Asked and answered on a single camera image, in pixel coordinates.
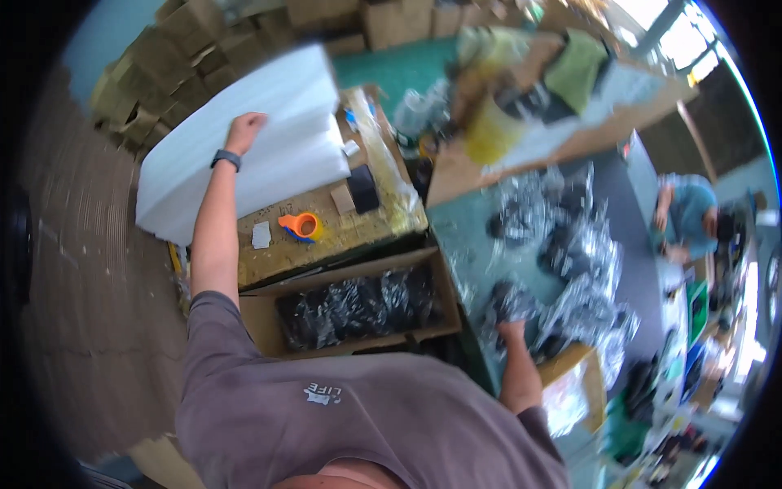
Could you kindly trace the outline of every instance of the watch strap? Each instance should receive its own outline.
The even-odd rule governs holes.
[[[225,149],[217,150],[217,153],[214,154],[214,159],[212,160],[212,166],[210,168],[214,168],[214,165],[220,160],[228,160],[233,163],[236,167],[236,173],[242,168],[242,158],[238,154],[226,151]]]

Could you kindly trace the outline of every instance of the blue shirt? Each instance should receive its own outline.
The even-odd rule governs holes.
[[[697,260],[717,250],[717,240],[706,235],[703,214],[717,206],[712,186],[700,175],[670,174],[660,177],[660,186],[673,185],[673,200],[668,212],[666,235],[673,235],[690,251],[690,259]]]

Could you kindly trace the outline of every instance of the hand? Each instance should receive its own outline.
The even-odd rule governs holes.
[[[268,116],[265,113],[248,112],[236,117],[231,122],[228,138],[225,140],[225,150],[239,156],[244,156],[253,145],[258,131],[266,125]]]
[[[497,332],[500,334],[500,338],[505,340],[505,343],[524,342],[524,326],[526,323],[527,321],[523,319],[516,322],[501,322],[497,325]]]
[[[668,225],[668,210],[667,209],[661,209],[660,207],[657,208],[655,211],[655,226],[657,226],[657,229],[659,229],[661,232],[665,231],[665,227]]]

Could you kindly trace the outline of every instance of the gray t-shirt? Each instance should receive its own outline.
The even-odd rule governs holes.
[[[413,354],[264,358],[216,292],[192,302],[176,427],[209,489],[271,487],[337,458],[413,489],[569,487],[542,408],[517,418],[459,369]]]

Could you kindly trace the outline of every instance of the man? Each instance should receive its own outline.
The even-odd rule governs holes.
[[[541,408],[524,323],[500,401],[460,370],[412,354],[264,358],[239,314],[234,186],[267,117],[231,125],[192,242],[185,385],[177,436],[209,488],[568,487]]]
[[[660,252],[670,261],[697,260],[714,253],[718,242],[733,237],[734,220],[719,213],[708,180],[700,175],[670,174],[660,177],[659,185],[655,227],[666,236]]]

